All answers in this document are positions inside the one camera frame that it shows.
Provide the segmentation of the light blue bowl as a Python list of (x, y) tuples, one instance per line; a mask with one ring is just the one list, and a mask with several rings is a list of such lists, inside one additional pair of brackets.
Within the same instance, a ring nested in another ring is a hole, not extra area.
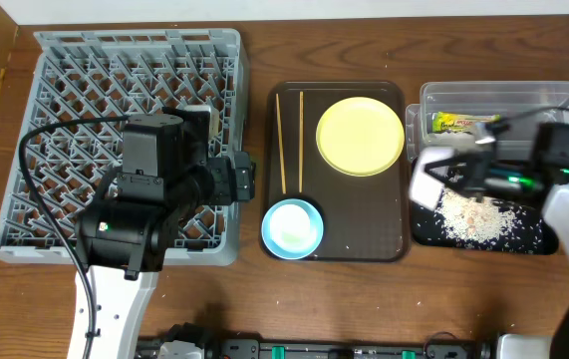
[(261, 223), (262, 243), (278, 259), (301, 260), (322, 242), (324, 220), (309, 201), (287, 198), (273, 204)]

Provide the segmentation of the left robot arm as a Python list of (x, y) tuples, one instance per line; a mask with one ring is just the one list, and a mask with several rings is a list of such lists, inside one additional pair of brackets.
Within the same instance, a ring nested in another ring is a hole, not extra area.
[[(143, 314), (169, 246), (184, 219), (204, 205), (249, 202), (255, 196), (249, 154), (211, 157), (221, 127), (207, 106), (132, 115), (123, 129), (122, 163), (102, 178), (75, 223), (87, 280), (87, 302), (76, 304), (71, 358), (131, 358)], [(80, 350), (81, 339), (90, 344)]]

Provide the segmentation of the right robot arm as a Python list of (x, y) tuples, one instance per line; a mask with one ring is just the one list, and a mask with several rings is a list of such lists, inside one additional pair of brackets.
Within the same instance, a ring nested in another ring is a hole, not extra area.
[[(444, 189), (482, 198), (484, 194), (510, 200), (530, 200), (541, 206), (543, 222), (556, 234), (569, 258), (569, 125), (539, 126), (530, 160), (523, 166), (499, 163), (494, 155), (497, 135), (504, 127), (481, 123), (475, 151), (430, 147), (419, 155), (410, 183), (410, 199), (436, 208)], [(569, 308), (550, 336), (503, 334), (484, 358), (569, 358)]]

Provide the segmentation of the wooden chopstick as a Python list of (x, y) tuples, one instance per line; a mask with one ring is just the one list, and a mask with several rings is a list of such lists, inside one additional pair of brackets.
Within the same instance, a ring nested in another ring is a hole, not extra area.
[(279, 164), (280, 164), (280, 177), (281, 177), (281, 188), (282, 193), (287, 193), (286, 185), (286, 171), (285, 171), (285, 156), (284, 156), (284, 146), (283, 146), (283, 132), (282, 132), (282, 120), (281, 120), (281, 110), (280, 110), (280, 97), (279, 94), (275, 94), (275, 108), (276, 108), (276, 123), (277, 123), (277, 136), (278, 136), (278, 153), (279, 153)]
[(298, 130), (298, 190), (303, 192), (304, 175), (304, 92), (299, 92), (299, 130)]

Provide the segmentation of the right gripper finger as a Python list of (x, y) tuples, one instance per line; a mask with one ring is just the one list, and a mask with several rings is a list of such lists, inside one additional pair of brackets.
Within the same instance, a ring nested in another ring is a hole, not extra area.
[(471, 170), (468, 167), (439, 167), (425, 169), (425, 173), (440, 181), (444, 187), (462, 192), (467, 190)]
[(460, 153), (450, 158), (431, 162), (432, 168), (471, 166), (478, 161), (478, 153)]

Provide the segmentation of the white pink bowl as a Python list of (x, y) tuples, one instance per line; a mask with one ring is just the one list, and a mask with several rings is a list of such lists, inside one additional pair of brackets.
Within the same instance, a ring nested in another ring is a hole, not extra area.
[(409, 197), (412, 202), (430, 211), (435, 211), (444, 184), (441, 180), (428, 175), (425, 166), (451, 159), (453, 155), (454, 149), (450, 147), (428, 147), (419, 154), (409, 187)]

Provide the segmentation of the green snack wrapper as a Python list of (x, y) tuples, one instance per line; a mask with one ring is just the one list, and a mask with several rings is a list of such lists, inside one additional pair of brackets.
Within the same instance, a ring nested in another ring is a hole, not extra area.
[(499, 119), (499, 115), (467, 115), (436, 112), (432, 117), (431, 131), (435, 134), (470, 133), (470, 129), (477, 123), (489, 123)]

